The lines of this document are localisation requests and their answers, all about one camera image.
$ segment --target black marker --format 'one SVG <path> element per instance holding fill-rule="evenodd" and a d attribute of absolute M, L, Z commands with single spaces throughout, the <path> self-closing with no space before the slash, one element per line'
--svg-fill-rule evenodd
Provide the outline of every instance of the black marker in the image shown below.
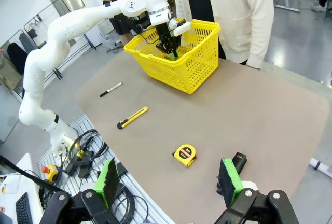
<path fill-rule="evenodd" d="M 104 95 L 108 94 L 109 92 L 113 91 L 114 89 L 116 89 L 117 87 L 120 87 L 122 85 L 122 82 L 116 84 L 114 87 L 106 90 L 105 92 L 103 92 L 102 94 L 99 95 L 99 97 L 103 97 Z"/>

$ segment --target table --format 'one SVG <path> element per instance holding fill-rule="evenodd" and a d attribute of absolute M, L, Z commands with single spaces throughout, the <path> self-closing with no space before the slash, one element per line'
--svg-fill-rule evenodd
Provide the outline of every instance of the table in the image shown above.
<path fill-rule="evenodd" d="M 122 81 L 103 98 L 99 94 Z M 220 60 L 188 95 L 148 77 L 133 57 L 117 55 L 76 93 L 80 106 L 137 182 L 175 223 L 214 223 L 225 210 L 216 190 L 221 157 L 247 155 L 242 180 L 262 193 L 291 195 L 321 138 L 328 102 L 249 67 Z M 144 106 L 149 111 L 122 130 Z M 172 157 L 196 148 L 189 167 Z"/>
<path fill-rule="evenodd" d="M 17 167 L 22 170 L 33 170 L 31 155 L 26 153 L 21 160 L 17 163 Z M 31 211 L 31 217 L 33 223 L 39 223 L 43 216 L 43 208 L 40 204 L 39 196 L 38 196 L 39 186 L 35 184 L 29 178 L 21 175 L 20 184 L 18 191 L 15 194 L 1 194 L 0 193 L 0 206 L 4 207 L 5 214 L 12 219 L 12 223 L 17 223 L 16 218 L 16 201 L 27 192 L 29 197 L 29 206 Z"/>

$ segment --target black keyboard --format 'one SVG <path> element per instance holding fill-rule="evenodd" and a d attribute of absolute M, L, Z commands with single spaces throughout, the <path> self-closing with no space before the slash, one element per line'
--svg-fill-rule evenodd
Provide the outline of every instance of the black keyboard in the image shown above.
<path fill-rule="evenodd" d="M 18 224 L 33 224 L 27 192 L 16 202 L 16 216 Z"/>

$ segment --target yellow plastic basket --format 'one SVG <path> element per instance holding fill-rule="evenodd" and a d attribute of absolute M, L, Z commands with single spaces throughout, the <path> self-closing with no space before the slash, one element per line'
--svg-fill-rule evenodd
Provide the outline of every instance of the yellow plastic basket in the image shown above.
<path fill-rule="evenodd" d="M 179 58 L 170 60 L 156 48 L 159 38 L 156 29 L 134 37 L 124 50 L 131 53 L 144 71 L 155 78 L 183 92 L 192 94 L 218 67 L 217 23 L 193 20 L 191 29 L 182 34 L 177 50 Z"/>

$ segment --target white jacket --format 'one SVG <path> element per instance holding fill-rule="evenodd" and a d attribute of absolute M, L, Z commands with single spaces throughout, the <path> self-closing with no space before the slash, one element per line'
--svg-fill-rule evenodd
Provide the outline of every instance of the white jacket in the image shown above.
<path fill-rule="evenodd" d="M 175 0 L 178 18 L 192 20 L 189 0 Z M 226 58 L 260 68 L 271 36 L 273 0 L 211 0 Z"/>

